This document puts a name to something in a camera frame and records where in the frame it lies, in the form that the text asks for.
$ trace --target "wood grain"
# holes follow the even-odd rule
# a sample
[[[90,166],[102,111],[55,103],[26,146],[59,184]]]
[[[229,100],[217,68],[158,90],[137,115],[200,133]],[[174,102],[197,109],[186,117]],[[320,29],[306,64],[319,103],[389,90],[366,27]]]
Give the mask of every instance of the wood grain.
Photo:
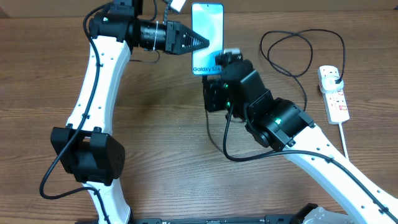
[[[158,15],[163,14],[165,3],[156,0]],[[0,6],[11,18],[26,17],[75,17],[85,16],[94,8],[110,2],[110,0],[0,0]],[[190,14],[191,5],[195,0],[187,0],[181,13]],[[226,13],[242,12],[297,12],[297,11],[352,11],[352,10],[393,10],[396,0],[218,0],[224,4]],[[154,14],[153,0],[144,0],[144,15]]]
[[[190,16],[171,16],[190,24]],[[55,157],[52,127],[64,126],[80,93],[88,61],[82,18],[0,20],[0,223],[73,223],[96,218],[88,193],[60,200],[40,198],[39,182]],[[350,159],[373,182],[398,196],[398,14],[394,11],[270,12],[227,14],[225,47],[240,47],[274,96],[303,105],[294,80],[260,56],[259,40],[269,30],[330,29],[346,42],[345,92],[351,119],[344,125]],[[317,85],[317,68],[341,68],[338,38],[305,34],[314,59],[300,77],[308,114],[341,150],[337,126],[327,124]],[[264,41],[270,46],[282,35]],[[150,60],[139,49],[133,58]],[[301,39],[275,46],[271,59],[294,73],[303,70],[309,49]],[[211,144],[201,80],[191,55],[162,54],[158,64],[130,63],[122,77],[114,111],[114,137],[126,149],[121,177],[135,217],[253,217],[295,213],[308,202],[328,210],[341,207],[304,171],[283,157],[233,163]],[[210,114],[210,131],[220,145],[225,112]],[[232,154],[264,151],[232,124]],[[79,187],[58,165],[45,191]]]

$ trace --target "wooden floor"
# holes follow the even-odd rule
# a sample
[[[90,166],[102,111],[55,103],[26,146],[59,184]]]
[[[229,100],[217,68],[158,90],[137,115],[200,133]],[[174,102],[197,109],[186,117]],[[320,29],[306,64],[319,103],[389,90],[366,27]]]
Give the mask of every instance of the wooden floor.
[[[190,24],[189,16],[170,19]],[[351,162],[382,189],[398,197],[398,12],[288,12],[225,15],[225,47],[240,47],[274,96],[303,105],[296,82],[260,56],[269,30],[330,29],[346,42],[345,93],[351,119],[344,124]],[[97,214],[88,193],[45,200],[39,183],[55,152],[54,126],[63,127],[77,101],[89,44],[82,18],[0,19],[0,223],[73,223]],[[341,69],[342,50],[328,33],[305,34],[314,47],[310,70],[299,80],[308,95],[308,114],[341,151],[337,126],[327,123],[318,91],[317,68]],[[270,46],[283,35],[264,41]],[[309,60],[308,45],[289,39],[271,59],[294,73]],[[136,50],[133,58],[156,55]],[[308,202],[342,208],[304,171],[283,157],[228,161],[210,142],[201,79],[191,74],[191,55],[162,54],[156,65],[131,62],[114,111],[114,137],[126,149],[121,182],[136,218],[261,217],[295,213]],[[221,145],[225,112],[209,115]],[[232,154],[260,147],[243,124],[232,124]],[[45,191],[79,187],[58,165]]]

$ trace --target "wood surface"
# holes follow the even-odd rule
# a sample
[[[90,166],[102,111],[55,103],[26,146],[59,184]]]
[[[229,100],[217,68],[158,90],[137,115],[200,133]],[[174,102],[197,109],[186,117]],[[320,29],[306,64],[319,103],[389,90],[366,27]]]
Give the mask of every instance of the wood surface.
[[[92,9],[111,0],[0,0],[0,7],[12,18],[26,17],[74,17],[85,16]],[[158,15],[162,15],[165,3],[156,0]],[[289,12],[289,11],[350,11],[393,10],[396,0],[187,0],[181,13],[190,14],[193,2],[220,2],[225,12]],[[144,15],[153,15],[153,0],[144,0]]]
[[[171,16],[190,24],[190,16]],[[345,93],[351,119],[344,124],[351,162],[374,183],[398,197],[398,13],[396,11],[263,12],[225,15],[225,47],[240,47],[275,97],[303,105],[296,82],[277,73],[259,54],[269,30],[330,29],[346,42]],[[97,214],[87,192],[45,200],[39,183],[55,158],[54,126],[64,127],[80,93],[89,44],[82,18],[0,20],[0,223],[73,223]],[[342,151],[337,126],[327,123],[317,68],[341,68],[340,40],[305,34],[314,47],[310,70],[299,80],[307,113]],[[264,41],[270,46],[283,35]],[[271,59],[293,73],[309,60],[308,45],[289,39]],[[133,58],[156,55],[134,51]],[[191,74],[191,55],[162,54],[156,65],[131,62],[114,110],[114,137],[126,149],[121,177],[136,218],[261,217],[295,213],[309,202],[342,208],[303,170],[283,157],[228,161],[210,142],[201,78]],[[222,143],[225,112],[209,114],[210,131]],[[231,154],[253,155],[260,147],[243,124],[232,124]],[[79,187],[59,164],[48,194]]]

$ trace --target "phone screen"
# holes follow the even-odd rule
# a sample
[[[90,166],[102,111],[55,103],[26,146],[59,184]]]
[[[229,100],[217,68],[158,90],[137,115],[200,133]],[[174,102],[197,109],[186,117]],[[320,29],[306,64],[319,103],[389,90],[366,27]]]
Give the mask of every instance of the phone screen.
[[[221,66],[215,57],[223,51],[224,6],[220,3],[193,3],[192,30],[210,41],[209,47],[192,52],[194,75],[217,75]]]

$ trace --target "smartphone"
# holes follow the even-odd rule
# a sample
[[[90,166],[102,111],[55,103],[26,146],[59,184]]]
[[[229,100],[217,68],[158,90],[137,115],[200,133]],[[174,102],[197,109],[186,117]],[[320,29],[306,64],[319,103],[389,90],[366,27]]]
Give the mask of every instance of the smartphone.
[[[224,47],[224,5],[221,3],[193,3],[192,30],[210,41],[209,47],[192,52],[194,75],[218,75],[221,66],[215,57]]]

